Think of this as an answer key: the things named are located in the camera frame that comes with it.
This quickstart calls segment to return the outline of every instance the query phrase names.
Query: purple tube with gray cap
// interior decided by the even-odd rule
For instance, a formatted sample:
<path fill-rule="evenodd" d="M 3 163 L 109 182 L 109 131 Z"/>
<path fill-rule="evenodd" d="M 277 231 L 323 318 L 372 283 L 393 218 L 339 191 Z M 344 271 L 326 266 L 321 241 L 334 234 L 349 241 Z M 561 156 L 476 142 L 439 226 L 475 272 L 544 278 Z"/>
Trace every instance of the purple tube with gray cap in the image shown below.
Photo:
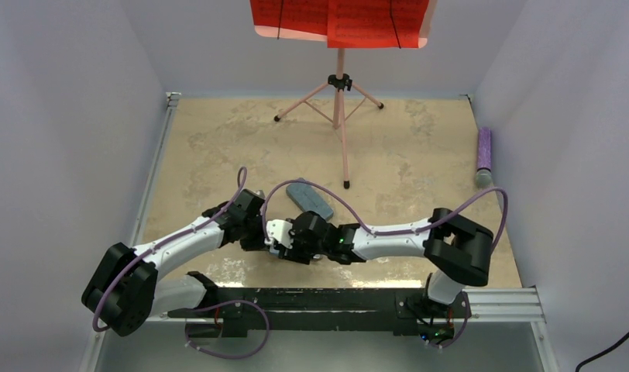
<path fill-rule="evenodd" d="M 490 142 L 490 129 L 479 128 L 479 147 L 476 151 L 476 176 L 474 177 L 474 182 L 478 188 L 487 188 L 493 183 Z"/>

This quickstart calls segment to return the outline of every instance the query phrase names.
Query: pink tripod stand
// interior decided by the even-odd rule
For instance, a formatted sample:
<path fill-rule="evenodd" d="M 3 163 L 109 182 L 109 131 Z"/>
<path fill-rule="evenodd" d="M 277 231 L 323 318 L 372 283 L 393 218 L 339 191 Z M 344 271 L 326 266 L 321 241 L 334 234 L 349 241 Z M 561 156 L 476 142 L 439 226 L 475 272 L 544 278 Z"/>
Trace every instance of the pink tripod stand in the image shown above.
<path fill-rule="evenodd" d="M 335 88 L 335 107 L 333 108 L 333 119 L 329 118 L 328 115 L 321 112 L 320 109 L 314 107 L 308 99 L 312 98 L 313 95 L 316 95 L 320 91 L 323 91 L 324 88 L 332 85 Z M 344 90 L 351 91 L 351 88 L 356 89 L 360 94 L 364 95 L 365 98 L 356 106 L 356 108 L 351 111 L 346 117 L 344 115 Z M 347 74 L 344 74 L 344 49 L 337 49 L 337 71 L 334 75 L 330 75 L 328 77 L 328 81 L 324 84 L 319 85 L 315 90 L 311 91 L 305 97 L 296 101 L 292 106 L 286 108 L 278 115 L 276 115 L 273 120 L 280 121 L 285 115 L 287 115 L 290 111 L 294 110 L 296 107 L 300 106 L 302 103 L 310 106 L 313 110 L 319 113 L 319 115 L 325 117 L 329 122 L 333 124 L 333 129 L 342 128 L 342 164 L 344 167 L 344 188 L 351 187 L 351 181 L 349 180 L 349 163 L 346 159 L 346 127 L 345 122 L 349 119 L 351 115 L 360 107 L 366 99 L 369 99 L 373 102 L 374 105 L 378 106 L 379 109 L 385 107 L 385 105 L 375 99 L 371 94 L 367 93 L 364 89 L 362 89 L 356 82 L 352 82 Z"/>

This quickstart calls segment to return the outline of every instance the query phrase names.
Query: blue eraser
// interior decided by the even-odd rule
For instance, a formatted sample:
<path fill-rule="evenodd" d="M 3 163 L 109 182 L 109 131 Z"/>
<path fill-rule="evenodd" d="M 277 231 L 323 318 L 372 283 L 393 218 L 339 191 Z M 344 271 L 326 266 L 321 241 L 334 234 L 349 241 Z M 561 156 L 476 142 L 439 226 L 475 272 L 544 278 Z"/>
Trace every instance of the blue eraser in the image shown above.
<path fill-rule="evenodd" d="M 289 184 L 287 186 L 287 196 L 303 212 L 312 211 L 326 221 L 333 216 L 331 206 L 309 184 Z"/>

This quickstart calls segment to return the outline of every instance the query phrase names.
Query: red paper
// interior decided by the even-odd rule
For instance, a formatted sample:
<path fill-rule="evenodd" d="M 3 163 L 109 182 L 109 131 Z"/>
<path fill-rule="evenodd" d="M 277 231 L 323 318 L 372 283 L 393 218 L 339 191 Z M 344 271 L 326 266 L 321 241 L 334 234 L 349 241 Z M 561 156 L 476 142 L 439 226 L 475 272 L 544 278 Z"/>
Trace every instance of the red paper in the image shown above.
<path fill-rule="evenodd" d="M 255 26 L 280 27 L 318 35 L 325 35 L 328 31 L 328 0 L 251 0 L 251 11 Z"/>
<path fill-rule="evenodd" d="M 427 7 L 428 0 L 329 0 L 328 47 L 417 48 Z"/>

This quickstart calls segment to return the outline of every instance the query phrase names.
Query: white wall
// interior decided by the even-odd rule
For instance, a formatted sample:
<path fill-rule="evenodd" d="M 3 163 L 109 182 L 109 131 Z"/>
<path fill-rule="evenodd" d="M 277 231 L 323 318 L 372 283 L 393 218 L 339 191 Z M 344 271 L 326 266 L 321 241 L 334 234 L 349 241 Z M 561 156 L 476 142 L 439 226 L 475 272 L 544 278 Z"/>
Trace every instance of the white wall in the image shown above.
<path fill-rule="evenodd" d="M 165 96 L 119 0 L 0 0 L 0 371 L 75 371 Z"/>
<path fill-rule="evenodd" d="M 257 36 L 248 0 L 122 3 L 168 91 L 302 95 L 335 73 L 324 43 Z M 350 50 L 346 71 L 376 94 L 473 93 L 524 3 L 438 0 L 423 50 Z"/>
<path fill-rule="evenodd" d="M 476 93 L 561 370 L 629 330 L 629 1 L 529 0 Z M 585 367 L 629 371 L 629 341 Z"/>

